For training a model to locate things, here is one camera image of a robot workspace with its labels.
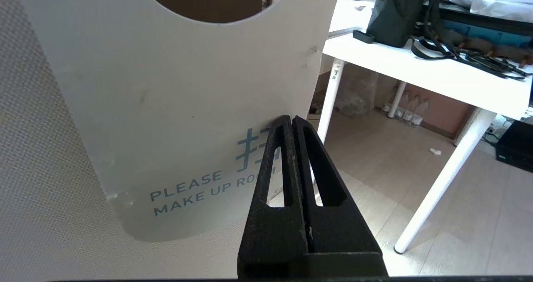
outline white table leg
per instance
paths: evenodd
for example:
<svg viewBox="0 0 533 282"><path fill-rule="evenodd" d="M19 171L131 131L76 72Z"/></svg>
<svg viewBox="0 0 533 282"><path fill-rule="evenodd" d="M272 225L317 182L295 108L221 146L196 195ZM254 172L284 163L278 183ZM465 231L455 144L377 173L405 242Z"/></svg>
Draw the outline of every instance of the white table leg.
<svg viewBox="0 0 533 282"><path fill-rule="evenodd" d="M389 114L387 115L391 119L394 118L394 114L396 113L396 108L398 108L398 104L400 104L401 96L403 95L403 91L405 90L405 83L404 81L400 81L400 86L398 87L398 91L396 92L396 96L394 96L394 101L392 101L392 106L389 111Z"/></svg>
<svg viewBox="0 0 533 282"><path fill-rule="evenodd" d="M485 131L491 125L495 116L496 113L485 109L480 109L479 112L474 115L472 124L468 127L468 130L466 130L457 148L455 148L455 151L418 207L415 215L409 224L407 224L407 227L394 245L396 253L402 254L405 252L407 246L409 246L431 211L435 208L438 200L440 200L451 181L453 181L453 178L455 178L455 175L461 169L461 166L463 166L466 159L468 159L469 155L474 150L474 147L476 147L476 144L481 139L481 136L483 136Z"/></svg>
<svg viewBox="0 0 533 282"><path fill-rule="evenodd" d="M320 113L320 121L318 122L318 129L316 133L318 137L325 143L326 133L328 132L329 121L331 120L331 114L333 113L333 107L335 105L335 98L337 97L337 91L339 90L339 83L341 82L342 70L344 69L344 60L335 58L333 60L333 66L331 67L331 75L329 75L328 88L326 90L326 97L324 98L324 106L322 107L322 113Z"/></svg>
<svg viewBox="0 0 533 282"><path fill-rule="evenodd" d="M470 128L470 126L472 126L472 122L474 122L474 118L476 117L476 115L481 111L481 108L479 107L476 107L473 111L472 111L472 114L470 115L470 117L468 117L468 120L466 121L466 124L465 126L463 127L463 129L461 130L461 132L459 132L459 135L457 136L457 138L455 138L455 141L453 142L453 145L455 145L455 147L461 142L461 140L463 139L463 137L465 136L466 134L466 131L468 131L468 128Z"/></svg>

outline white table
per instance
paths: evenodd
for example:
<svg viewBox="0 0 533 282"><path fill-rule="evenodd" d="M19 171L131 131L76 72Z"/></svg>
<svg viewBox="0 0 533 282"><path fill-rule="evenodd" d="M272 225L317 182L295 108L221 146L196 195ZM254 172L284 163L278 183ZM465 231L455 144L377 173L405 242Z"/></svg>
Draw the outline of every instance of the white table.
<svg viewBox="0 0 533 282"><path fill-rule="evenodd" d="M366 28L372 15L373 0L337 0L329 24L329 38Z"/></svg>
<svg viewBox="0 0 533 282"><path fill-rule="evenodd" d="M403 48L367 44L353 39L351 34L327 40L324 54L335 59L317 131L324 142L346 62L402 81L391 109L398 106L406 83L476 107L456 142L457 148L394 245L399 254L405 252L496 114L520 119L528 108L531 90L531 77L524 81L502 79L454 60L421 60L411 53L410 44L411 41Z"/></svg>

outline baseboard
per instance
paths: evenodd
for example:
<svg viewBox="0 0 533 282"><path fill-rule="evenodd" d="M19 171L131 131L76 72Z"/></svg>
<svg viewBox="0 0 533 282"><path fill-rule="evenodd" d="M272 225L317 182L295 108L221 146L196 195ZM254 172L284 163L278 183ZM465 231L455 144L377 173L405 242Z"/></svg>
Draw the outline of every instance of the baseboard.
<svg viewBox="0 0 533 282"><path fill-rule="evenodd" d="M452 133L452 132L448 132L444 129L441 129L437 126L434 126L432 124L428 124L426 122L422 122L422 124L420 125L420 127L424 128L424 129L427 129L427 130L430 130L431 132L434 132L436 134L439 134L439 135L442 135L446 138L450 138L451 140L453 140L455 138L455 134Z"/></svg>

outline light wood floor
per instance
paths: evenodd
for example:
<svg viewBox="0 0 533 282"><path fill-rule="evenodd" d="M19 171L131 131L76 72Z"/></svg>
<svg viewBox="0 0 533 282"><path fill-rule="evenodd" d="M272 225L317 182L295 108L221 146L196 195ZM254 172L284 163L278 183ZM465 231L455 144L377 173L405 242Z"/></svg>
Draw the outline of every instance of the light wood floor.
<svg viewBox="0 0 533 282"><path fill-rule="evenodd" d="M533 174L474 151L398 255L392 247L451 155L451 142L376 112L363 118L334 113L326 149L390 275L533 274Z"/></svg>

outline water bottle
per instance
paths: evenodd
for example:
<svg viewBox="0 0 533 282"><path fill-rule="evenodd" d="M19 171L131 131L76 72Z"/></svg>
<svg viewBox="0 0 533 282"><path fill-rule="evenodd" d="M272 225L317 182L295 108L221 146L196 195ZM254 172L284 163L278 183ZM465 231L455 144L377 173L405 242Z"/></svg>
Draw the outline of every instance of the water bottle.
<svg viewBox="0 0 533 282"><path fill-rule="evenodd" d="M420 106L416 109L415 115L413 115L413 119L411 120L411 125L420 126L424 120L424 115L429 108L430 100L426 99L424 103L420 104Z"/></svg>
<svg viewBox="0 0 533 282"><path fill-rule="evenodd" d="M420 103L420 96L415 96L415 99L407 104L407 109L403 113L402 121L405 123L410 123L413 120L413 115L415 115L418 104Z"/></svg>
<svg viewBox="0 0 533 282"><path fill-rule="evenodd" d="M385 102L385 104L383 104L383 108L381 108L381 113L383 113L384 115L387 115L391 110L392 102L394 101L396 92L398 92L398 85L392 88L392 91L389 94L389 99L387 100L387 102Z"/></svg>
<svg viewBox="0 0 533 282"><path fill-rule="evenodd" d="M398 108L396 108L396 117L398 119L401 119L403 117L403 113L405 112L405 108L407 108L407 105L409 105L409 96L411 94L409 92L406 92L401 97L400 103L398 104Z"/></svg>

